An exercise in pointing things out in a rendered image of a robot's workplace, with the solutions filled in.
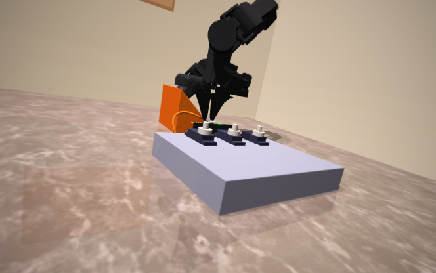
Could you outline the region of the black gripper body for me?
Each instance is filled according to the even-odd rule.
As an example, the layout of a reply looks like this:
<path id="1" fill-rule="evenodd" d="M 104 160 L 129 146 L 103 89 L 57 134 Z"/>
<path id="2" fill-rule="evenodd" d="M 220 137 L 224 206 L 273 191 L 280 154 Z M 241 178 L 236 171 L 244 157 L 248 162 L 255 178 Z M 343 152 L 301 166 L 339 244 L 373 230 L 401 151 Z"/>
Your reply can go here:
<path id="1" fill-rule="evenodd" d="M 194 75 L 179 73 L 175 78 L 175 85 L 195 89 L 196 91 L 205 93 L 211 93 L 211 90 L 215 90 L 215 93 L 219 95 L 236 95 L 247 98 L 249 92 L 248 89 L 242 88 L 242 90 L 237 93 L 232 89 L 224 88 L 219 80 L 216 81 L 215 78 L 213 78 L 215 70 L 221 64 L 222 60 L 227 62 L 227 67 L 232 68 L 233 64 L 230 63 L 230 58 L 207 54 L 207 59 L 204 59 L 204 64 L 206 64 L 204 76 L 197 77 Z M 212 83 L 212 85 L 208 85 L 209 83 Z M 217 84 L 220 85 L 220 87 L 218 87 Z"/>

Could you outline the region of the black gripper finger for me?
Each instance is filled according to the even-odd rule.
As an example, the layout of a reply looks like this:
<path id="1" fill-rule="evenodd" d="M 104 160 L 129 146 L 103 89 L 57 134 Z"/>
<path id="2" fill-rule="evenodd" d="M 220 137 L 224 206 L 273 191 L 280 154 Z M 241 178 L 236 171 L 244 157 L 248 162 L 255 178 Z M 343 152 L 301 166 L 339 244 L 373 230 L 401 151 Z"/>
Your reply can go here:
<path id="1" fill-rule="evenodd" d="M 195 92 L 196 98 L 198 100 L 200 111 L 202 114 L 202 119 L 206 121 L 208 110 L 209 110 L 209 103 L 214 94 L 196 91 L 194 89 L 192 89 L 192 92 Z"/>
<path id="2" fill-rule="evenodd" d="M 221 94 L 213 93 L 213 97 L 211 98 L 211 106 L 210 106 L 210 120 L 214 121 L 215 117 L 217 116 L 219 110 L 221 109 L 222 105 L 230 98 L 233 98 L 232 96 L 225 96 Z"/>

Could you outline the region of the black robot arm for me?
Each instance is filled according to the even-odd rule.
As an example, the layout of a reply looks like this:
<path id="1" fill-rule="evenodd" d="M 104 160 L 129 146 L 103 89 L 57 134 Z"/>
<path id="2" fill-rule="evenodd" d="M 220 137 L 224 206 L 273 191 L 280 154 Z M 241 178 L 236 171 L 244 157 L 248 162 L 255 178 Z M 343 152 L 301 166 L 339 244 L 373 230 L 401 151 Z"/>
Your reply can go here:
<path id="1" fill-rule="evenodd" d="M 275 0 L 256 0 L 252 5 L 247 2 L 235 4 L 220 16 L 208 30 L 208 54 L 232 57 L 232 53 L 240 46 L 250 43 L 263 30 L 267 30 L 277 19 L 278 4 Z M 248 89 L 252 76 L 239 74 L 238 66 L 226 66 L 222 60 L 216 68 L 213 78 L 220 81 L 226 89 L 239 93 L 242 88 Z M 204 59 L 193 64 L 184 74 L 197 77 L 204 76 L 206 64 Z"/>

